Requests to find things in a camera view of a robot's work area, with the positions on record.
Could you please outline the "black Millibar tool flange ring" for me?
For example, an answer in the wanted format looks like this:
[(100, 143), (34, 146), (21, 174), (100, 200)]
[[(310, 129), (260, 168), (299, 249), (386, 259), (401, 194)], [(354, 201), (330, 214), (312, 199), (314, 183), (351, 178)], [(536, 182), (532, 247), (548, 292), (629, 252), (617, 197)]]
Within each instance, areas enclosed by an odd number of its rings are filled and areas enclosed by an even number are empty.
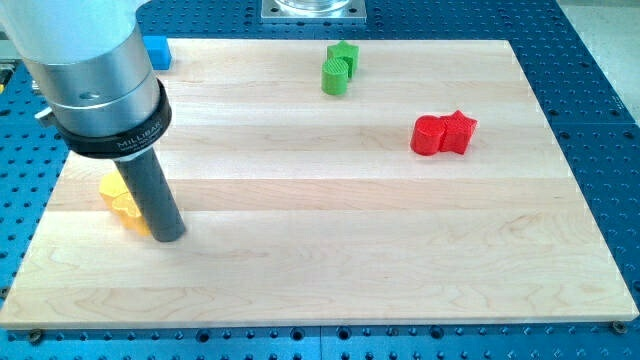
[(55, 125), (69, 150), (93, 159), (126, 157), (152, 146), (168, 129), (172, 109), (164, 85), (158, 79), (160, 98), (154, 112), (139, 125), (114, 135), (87, 137)]

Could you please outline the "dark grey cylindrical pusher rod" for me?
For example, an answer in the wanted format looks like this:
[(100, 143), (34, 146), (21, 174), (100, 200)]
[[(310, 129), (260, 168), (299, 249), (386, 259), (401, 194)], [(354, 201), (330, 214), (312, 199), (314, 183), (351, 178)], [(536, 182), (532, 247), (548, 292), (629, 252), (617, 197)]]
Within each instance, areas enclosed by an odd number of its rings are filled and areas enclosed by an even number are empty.
[(184, 235), (183, 218), (155, 151), (150, 148), (136, 157), (116, 160), (115, 165), (153, 238), (172, 242)]

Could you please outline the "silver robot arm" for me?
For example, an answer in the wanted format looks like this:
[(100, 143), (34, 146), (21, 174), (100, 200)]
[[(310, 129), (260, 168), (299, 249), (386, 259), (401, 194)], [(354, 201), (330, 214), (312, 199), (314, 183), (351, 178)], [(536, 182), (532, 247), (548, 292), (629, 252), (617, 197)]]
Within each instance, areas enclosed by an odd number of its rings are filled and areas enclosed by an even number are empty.
[(185, 225), (153, 149), (172, 110), (154, 73), (139, 1), (1, 0), (1, 24), (47, 101), (37, 114), (68, 148), (114, 161), (152, 236)]

